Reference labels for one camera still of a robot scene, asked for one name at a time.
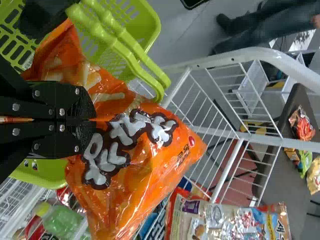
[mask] red logo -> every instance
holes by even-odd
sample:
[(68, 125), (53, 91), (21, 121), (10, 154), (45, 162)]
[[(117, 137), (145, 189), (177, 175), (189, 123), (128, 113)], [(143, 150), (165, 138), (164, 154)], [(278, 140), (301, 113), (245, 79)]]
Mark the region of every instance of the red logo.
[(193, 148), (193, 147), (195, 146), (195, 144), (196, 144), (196, 140), (194, 139), (193, 136), (189, 136), (188, 139), (189, 139), (189, 145), (190, 145), (190, 147)]

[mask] green shopping basket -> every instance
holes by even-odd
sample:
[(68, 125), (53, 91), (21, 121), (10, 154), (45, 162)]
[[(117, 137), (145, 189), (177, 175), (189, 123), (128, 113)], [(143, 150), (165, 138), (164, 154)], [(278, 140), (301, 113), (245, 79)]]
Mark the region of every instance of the green shopping basket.
[[(25, 0), (0, 1), (0, 52), (19, 73), (31, 66), (42, 39), (29, 39), (18, 30)], [(169, 78), (146, 55), (161, 30), (159, 17), (146, 0), (83, 0), (66, 10), (75, 23), (86, 58), (128, 82), (136, 76), (156, 92), (159, 102)], [(147, 72), (140, 61), (149, 68)], [(10, 175), (49, 189), (65, 186), (64, 159), (26, 159)]]

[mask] cart handle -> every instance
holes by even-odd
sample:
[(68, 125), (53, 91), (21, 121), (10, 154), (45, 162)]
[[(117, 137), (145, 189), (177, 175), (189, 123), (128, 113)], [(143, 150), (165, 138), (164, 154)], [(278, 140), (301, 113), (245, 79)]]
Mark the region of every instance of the cart handle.
[(167, 89), (171, 81), (162, 69), (145, 53), (137, 40), (123, 27), (97, 0), (82, 0), (81, 3), (90, 6), (97, 13), (100, 22), (114, 31), (115, 36), (122, 41), (135, 56), (138, 57), (158, 78), (164, 89)]
[[(154, 97), (153, 101), (155, 101), (157, 103), (162, 101), (164, 94), (165, 94), (165, 90), (164, 90), (163, 85), (161, 83), (159, 83), (156, 79), (154, 79), (146, 70), (144, 70), (140, 66), (135, 55), (121, 41), (119, 41), (116, 36), (108, 33), (104, 29), (102, 23), (99, 20), (91, 19), (90, 17), (88, 17), (84, 13), (84, 11), (82, 10), (82, 7), (79, 4), (73, 4), (72, 6), (68, 7), (65, 10), (65, 12), (66, 12), (67, 16), (73, 22), (81, 24), (94, 38), (98, 39), (101, 42), (104, 42), (107, 46), (109, 46), (117, 54), (119, 54), (126, 61), (130, 70), (137, 77), (144, 80), (149, 86), (151, 86), (155, 90), (156, 96)], [(107, 13), (102, 13), (102, 15), (100, 16), (101, 19), (109, 19), (109, 21), (103, 20), (103, 22), (109, 22), (109, 24), (114, 26), (113, 22), (116, 22), (116, 20), (112, 17), (111, 14), (108, 14), (108, 11), (107, 11)], [(118, 36), (121, 36), (123, 34), (121, 39), (125, 39), (130, 34), (121, 25), (120, 25), (120, 27), (122, 28), (121, 32), (120, 32), (119, 28), (116, 31), (114, 29), (114, 27), (112, 27), (112, 30), (114, 30), (115, 32), (118, 32)], [(136, 43), (137, 44), (132, 45), (132, 48), (137, 49), (136, 46), (139, 45), (139, 43), (138, 42), (136, 42)], [(148, 61), (148, 59), (150, 59), (150, 58), (145, 54), (144, 51), (143, 51), (143, 56), (146, 56), (146, 57), (141, 57), (138, 55), (138, 57), (141, 58), (141, 60), (144, 59), (146, 61), (146, 63), (148, 63), (148, 65), (147, 65), (144, 62), (144, 64), (146, 64), (147, 67), (151, 66), (151, 68), (152, 68), (151, 70), (155, 70), (153, 68), (154, 66), (152, 64), (150, 64), (151, 62)], [(159, 71), (156, 71), (156, 76), (162, 76), (162, 75)]]

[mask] snack bag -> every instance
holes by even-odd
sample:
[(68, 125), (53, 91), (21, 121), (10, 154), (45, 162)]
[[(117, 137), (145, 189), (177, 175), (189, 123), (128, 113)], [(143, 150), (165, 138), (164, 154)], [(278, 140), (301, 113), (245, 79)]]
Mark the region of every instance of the snack bag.
[(173, 113), (86, 61), (69, 20), (39, 46), (23, 76), (84, 86), (94, 103), (96, 131), (65, 169), (93, 239), (130, 239), (206, 149)]
[(320, 157), (313, 160), (306, 177), (311, 195), (320, 191)]
[[(298, 109), (291, 115), (289, 123), (291, 130), (297, 139), (308, 142), (311, 141), (316, 134), (316, 130), (311, 125), (310, 119), (301, 105), (299, 105)], [(312, 163), (312, 152), (294, 148), (284, 148), (284, 152), (289, 159), (293, 161), (303, 179)]]
[(316, 130), (310, 123), (310, 119), (301, 105), (289, 118), (291, 129), (297, 139), (310, 141), (316, 134)]
[(209, 203), (177, 187), (166, 209), (165, 240), (291, 240), (286, 206)]
[(313, 160), (312, 151), (297, 150), (294, 148), (284, 148), (286, 155), (293, 161), (294, 165), (303, 179), (311, 166)]

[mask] orange snack bag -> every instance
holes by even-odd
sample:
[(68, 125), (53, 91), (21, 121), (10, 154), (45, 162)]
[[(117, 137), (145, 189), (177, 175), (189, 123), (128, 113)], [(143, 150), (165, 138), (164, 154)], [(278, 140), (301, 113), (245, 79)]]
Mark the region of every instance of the orange snack bag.
[(130, 239), (206, 149), (173, 113), (86, 61), (69, 20), (40, 45), (23, 77), (84, 86), (94, 103), (96, 132), (65, 169), (93, 239)]

